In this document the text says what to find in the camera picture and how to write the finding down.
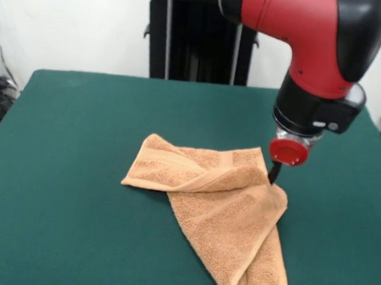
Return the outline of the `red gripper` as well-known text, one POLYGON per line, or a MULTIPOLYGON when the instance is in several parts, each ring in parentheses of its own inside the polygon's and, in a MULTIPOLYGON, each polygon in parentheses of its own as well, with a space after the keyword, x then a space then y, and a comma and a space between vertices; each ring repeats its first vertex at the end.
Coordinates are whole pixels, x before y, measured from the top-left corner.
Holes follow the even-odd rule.
POLYGON ((282 164, 298 166, 303 164, 309 156, 309 146, 288 138, 276 138, 271 140, 269 155, 273 159, 273 166, 268 171, 267 179, 274 184, 280 174, 282 164))

